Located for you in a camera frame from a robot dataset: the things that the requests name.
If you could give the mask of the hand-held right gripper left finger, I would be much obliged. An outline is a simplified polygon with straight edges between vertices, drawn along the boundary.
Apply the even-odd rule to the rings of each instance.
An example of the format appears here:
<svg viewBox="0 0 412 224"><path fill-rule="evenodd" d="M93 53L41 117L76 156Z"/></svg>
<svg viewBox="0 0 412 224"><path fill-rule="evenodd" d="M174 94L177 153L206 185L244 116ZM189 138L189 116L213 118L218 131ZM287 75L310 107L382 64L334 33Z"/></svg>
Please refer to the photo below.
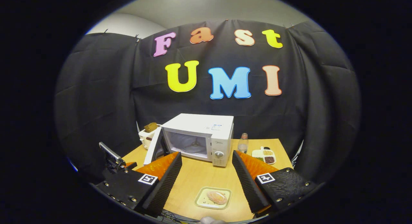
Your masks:
<svg viewBox="0 0 412 224"><path fill-rule="evenodd" d="M97 189L133 211L156 218L163 211L181 167L181 153L174 152L138 170L120 170L99 183Z"/></svg>

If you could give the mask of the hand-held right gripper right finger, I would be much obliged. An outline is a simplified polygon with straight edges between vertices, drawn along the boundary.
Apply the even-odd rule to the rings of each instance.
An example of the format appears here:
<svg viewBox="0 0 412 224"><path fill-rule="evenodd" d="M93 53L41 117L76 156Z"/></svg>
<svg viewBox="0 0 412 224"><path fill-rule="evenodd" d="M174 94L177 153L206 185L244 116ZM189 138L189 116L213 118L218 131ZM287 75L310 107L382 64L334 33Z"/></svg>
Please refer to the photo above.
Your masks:
<svg viewBox="0 0 412 224"><path fill-rule="evenodd" d="M317 189L293 168L277 169L243 152L233 151L232 165L256 218L287 210Z"/></svg>

